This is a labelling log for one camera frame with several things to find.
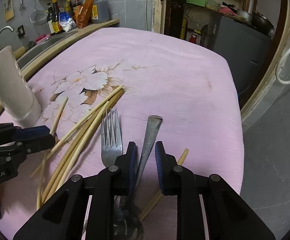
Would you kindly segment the silver fork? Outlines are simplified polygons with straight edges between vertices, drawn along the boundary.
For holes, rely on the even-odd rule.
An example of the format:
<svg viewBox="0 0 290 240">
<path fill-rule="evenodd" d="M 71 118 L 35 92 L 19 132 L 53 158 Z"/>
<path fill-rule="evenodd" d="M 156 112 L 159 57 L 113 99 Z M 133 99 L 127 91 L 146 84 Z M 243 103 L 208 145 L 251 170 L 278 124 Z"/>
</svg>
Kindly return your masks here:
<svg viewBox="0 0 290 240">
<path fill-rule="evenodd" d="M 101 121 L 101 159 L 105 167 L 114 165 L 123 154 L 120 121 L 116 108 L 105 111 Z"/>
</svg>

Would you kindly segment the silver spoon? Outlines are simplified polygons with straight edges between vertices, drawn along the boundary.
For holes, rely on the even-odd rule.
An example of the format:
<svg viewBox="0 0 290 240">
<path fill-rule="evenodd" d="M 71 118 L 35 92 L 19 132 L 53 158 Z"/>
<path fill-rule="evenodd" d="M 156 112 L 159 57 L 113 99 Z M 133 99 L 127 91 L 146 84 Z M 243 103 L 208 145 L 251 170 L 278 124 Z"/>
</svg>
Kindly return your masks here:
<svg viewBox="0 0 290 240">
<path fill-rule="evenodd" d="M 133 180 L 131 193 L 128 196 L 121 197 L 119 208 L 116 211 L 114 239 L 143 239 L 144 237 L 144 228 L 134 212 L 134 199 L 136 196 L 136 188 L 142 177 L 162 122 L 163 117 L 159 115 L 151 115 L 148 117 L 142 153 Z"/>
</svg>

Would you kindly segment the wooden counter edge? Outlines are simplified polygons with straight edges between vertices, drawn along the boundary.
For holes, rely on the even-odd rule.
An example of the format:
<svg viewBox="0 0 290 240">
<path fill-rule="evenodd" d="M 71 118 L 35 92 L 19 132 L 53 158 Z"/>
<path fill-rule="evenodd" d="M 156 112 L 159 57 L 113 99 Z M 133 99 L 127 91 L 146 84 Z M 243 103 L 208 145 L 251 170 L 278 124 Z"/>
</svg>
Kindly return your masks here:
<svg viewBox="0 0 290 240">
<path fill-rule="evenodd" d="M 115 24 L 118 24 L 119 20 L 109 20 L 108 22 L 100 24 L 91 24 L 83 29 L 76 29 L 70 31 L 69 33 L 63 33 L 60 35 L 53 36 L 50 40 L 55 40 L 51 46 L 46 48 L 41 53 L 37 54 L 33 59 L 31 59 L 24 67 L 21 69 L 21 73 L 26 81 L 30 80 L 44 65 L 51 61 L 54 57 L 59 55 L 61 52 L 69 48 L 75 42 L 81 40 L 82 38 L 94 33 L 95 31 L 111 27 Z M 3 107 L 0 104 L 0 115 L 3 111 Z"/>
</svg>

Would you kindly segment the white utensil holder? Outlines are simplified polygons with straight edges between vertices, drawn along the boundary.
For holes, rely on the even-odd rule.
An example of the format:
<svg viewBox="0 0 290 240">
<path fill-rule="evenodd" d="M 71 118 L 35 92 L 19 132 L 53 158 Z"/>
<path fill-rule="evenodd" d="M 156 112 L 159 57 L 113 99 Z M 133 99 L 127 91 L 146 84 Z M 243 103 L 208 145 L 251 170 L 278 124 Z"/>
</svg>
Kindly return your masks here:
<svg viewBox="0 0 290 240">
<path fill-rule="evenodd" d="M 41 105 L 22 76 L 11 46 L 0 51 L 0 104 L 22 127 L 33 127 L 42 113 Z"/>
</svg>

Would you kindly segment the pink floral tablecloth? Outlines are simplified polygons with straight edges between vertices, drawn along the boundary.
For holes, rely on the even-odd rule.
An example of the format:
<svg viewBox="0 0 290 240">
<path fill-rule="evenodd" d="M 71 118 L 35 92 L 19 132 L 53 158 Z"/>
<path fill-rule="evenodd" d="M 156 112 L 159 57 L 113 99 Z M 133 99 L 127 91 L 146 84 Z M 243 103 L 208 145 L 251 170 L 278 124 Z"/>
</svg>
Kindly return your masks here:
<svg viewBox="0 0 290 240">
<path fill-rule="evenodd" d="M 104 28 L 76 42 L 29 81 L 43 112 L 36 126 L 57 126 L 61 139 L 116 87 L 124 151 L 134 141 L 141 153 L 148 116 L 163 117 L 158 141 L 193 173 L 221 175 L 239 194 L 244 171 L 238 96 L 229 65 L 218 54 L 165 35 Z M 43 153 L 31 154 L 19 175 L 3 184 L 0 231 L 12 239 L 36 211 L 37 174 Z M 144 239 L 176 239 L 176 197 L 162 197 L 142 221 Z"/>
</svg>

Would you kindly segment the yellow label sauce bottle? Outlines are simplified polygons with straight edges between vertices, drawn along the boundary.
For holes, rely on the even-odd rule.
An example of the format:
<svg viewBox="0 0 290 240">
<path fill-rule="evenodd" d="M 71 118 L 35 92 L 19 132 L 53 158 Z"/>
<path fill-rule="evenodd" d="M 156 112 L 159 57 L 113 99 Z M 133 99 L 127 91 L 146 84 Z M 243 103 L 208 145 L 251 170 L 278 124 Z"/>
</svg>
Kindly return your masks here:
<svg viewBox="0 0 290 240">
<path fill-rule="evenodd" d="M 54 29 L 54 33 L 59 34 L 63 32 L 63 29 L 59 22 L 60 10 L 59 10 L 57 0 L 52 0 L 52 4 L 53 4 L 52 27 Z"/>
</svg>

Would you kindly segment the white blue salt bag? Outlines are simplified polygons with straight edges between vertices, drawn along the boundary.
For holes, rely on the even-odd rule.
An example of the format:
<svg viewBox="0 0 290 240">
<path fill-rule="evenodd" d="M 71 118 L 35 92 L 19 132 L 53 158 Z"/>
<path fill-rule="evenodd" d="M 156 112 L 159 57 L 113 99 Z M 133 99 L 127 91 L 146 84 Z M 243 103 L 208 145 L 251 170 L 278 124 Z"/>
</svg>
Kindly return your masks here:
<svg viewBox="0 0 290 240">
<path fill-rule="evenodd" d="M 59 13 L 59 24 L 66 33 L 76 28 L 75 21 L 65 11 Z"/>
</svg>

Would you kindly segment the dark soy sauce bottle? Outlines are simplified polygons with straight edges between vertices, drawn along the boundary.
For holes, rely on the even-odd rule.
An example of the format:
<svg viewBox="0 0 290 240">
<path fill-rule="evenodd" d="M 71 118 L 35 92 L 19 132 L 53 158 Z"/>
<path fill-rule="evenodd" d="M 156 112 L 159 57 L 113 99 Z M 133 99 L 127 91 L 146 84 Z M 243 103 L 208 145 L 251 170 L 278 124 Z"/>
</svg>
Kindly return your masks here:
<svg viewBox="0 0 290 240">
<path fill-rule="evenodd" d="M 48 25 L 49 33 L 51 36 L 55 34 L 55 31 L 53 28 L 53 15 L 54 15 L 54 11 L 51 6 L 51 3 L 48 3 L 47 25 Z"/>
</svg>

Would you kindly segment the orange snack bag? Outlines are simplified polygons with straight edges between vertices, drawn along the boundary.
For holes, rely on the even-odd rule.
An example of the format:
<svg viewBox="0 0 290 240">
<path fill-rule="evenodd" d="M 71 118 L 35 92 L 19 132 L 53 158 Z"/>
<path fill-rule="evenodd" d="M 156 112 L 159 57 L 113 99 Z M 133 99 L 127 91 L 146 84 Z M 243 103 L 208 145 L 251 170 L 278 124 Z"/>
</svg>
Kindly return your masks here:
<svg viewBox="0 0 290 240">
<path fill-rule="evenodd" d="M 91 18 L 91 12 L 93 7 L 93 0 L 86 0 L 81 6 L 80 10 L 76 13 L 76 26 L 82 29 L 87 26 L 89 19 Z"/>
</svg>

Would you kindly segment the red cap sauce bottle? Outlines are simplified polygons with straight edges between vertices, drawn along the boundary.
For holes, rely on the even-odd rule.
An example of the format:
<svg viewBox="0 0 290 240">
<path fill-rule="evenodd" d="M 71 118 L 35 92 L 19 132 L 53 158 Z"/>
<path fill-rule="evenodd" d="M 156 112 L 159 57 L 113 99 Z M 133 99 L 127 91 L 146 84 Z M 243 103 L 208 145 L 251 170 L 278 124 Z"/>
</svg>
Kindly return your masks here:
<svg viewBox="0 0 290 240">
<path fill-rule="evenodd" d="M 74 4 L 73 4 L 73 12 L 79 12 L 81 9 L 81 2 L 80 0 L 74 0 Z"/>
</svg>

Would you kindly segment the grey metal cabinet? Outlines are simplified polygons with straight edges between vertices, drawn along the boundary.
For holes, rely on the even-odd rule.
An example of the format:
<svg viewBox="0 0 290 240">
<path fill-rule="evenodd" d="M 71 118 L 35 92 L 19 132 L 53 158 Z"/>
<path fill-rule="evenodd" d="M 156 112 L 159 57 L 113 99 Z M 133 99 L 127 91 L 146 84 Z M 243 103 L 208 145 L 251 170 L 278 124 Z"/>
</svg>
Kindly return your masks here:
<svg viewBox="0 0 290 240">
<path fill-rule="evenodd" d="M 208 23 L 208 49 L 229 64 L 238 94 L 252 83 L 270 48 L 271 38 L 232 18 L 212 14 Z"/>
</svg>

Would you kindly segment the black wok on cabinet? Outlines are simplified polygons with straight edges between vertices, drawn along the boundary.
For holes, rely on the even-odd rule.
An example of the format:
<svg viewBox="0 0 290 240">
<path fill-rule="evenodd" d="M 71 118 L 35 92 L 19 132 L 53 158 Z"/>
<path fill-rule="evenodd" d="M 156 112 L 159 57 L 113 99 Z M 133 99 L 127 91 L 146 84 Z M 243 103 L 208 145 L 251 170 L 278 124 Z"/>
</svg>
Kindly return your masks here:
<svg viewBox="0 0 290 240">
<path fill-rule="evenodd" d="M 255 29 L 265 35 L 268 35 L 270 30 L 274 28 L 273 24 L 259 12 L 252 13 L 251 24 Z"/>
</svg>

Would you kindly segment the green box on shelf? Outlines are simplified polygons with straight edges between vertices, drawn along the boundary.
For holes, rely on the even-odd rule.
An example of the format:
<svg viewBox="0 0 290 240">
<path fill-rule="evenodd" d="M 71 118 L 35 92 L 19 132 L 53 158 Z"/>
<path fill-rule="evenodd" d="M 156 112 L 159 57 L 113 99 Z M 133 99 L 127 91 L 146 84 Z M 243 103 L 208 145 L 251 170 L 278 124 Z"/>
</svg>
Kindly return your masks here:
<svg viewBox="0 0 290 240">
<path fill-rule="evenodd" d="M 200 6 L 200 7 L 205 7 L 206 0 L 186 0 L 186 3 L 197 5 L 197 6 Z"/>
</svg>

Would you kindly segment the wooden wall plaque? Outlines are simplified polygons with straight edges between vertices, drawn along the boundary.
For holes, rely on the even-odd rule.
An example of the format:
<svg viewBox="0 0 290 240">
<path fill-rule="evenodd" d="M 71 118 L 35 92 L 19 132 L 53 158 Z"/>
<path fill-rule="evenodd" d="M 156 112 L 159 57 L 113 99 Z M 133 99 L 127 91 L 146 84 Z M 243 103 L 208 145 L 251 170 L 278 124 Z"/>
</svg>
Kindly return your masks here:
<svg viewBox="0 0 290 240">
<path fill-rule="evenodd" d="M 14 17 L 14 8 L 12 0 L 4 1 L 4 17 L 6 21 L 9 21 Z"/>
</svg>

